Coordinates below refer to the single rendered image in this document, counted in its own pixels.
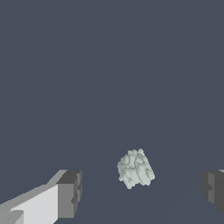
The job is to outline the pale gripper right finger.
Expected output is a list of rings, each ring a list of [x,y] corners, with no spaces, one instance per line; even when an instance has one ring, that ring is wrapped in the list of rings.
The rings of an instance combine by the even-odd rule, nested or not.
[[[224,170],[202,171],[200,178],[203,196],[224,214]]]

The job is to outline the pale green lumpy object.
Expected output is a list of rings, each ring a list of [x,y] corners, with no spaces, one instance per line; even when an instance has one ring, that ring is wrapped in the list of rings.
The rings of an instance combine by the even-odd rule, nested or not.
[[[140,184],[149,186],[155,178],[155,173],[151,168],[148,158],[142,149],[129,150],[117,164],[119,180],[122,181],[128,189]]]

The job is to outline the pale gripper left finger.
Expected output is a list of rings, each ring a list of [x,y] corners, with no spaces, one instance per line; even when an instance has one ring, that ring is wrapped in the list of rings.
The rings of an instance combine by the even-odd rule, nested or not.
[[[0,205],[0,224],[55,224],[73,218],[82,195],[82,171],[59,170],[45,185]]]

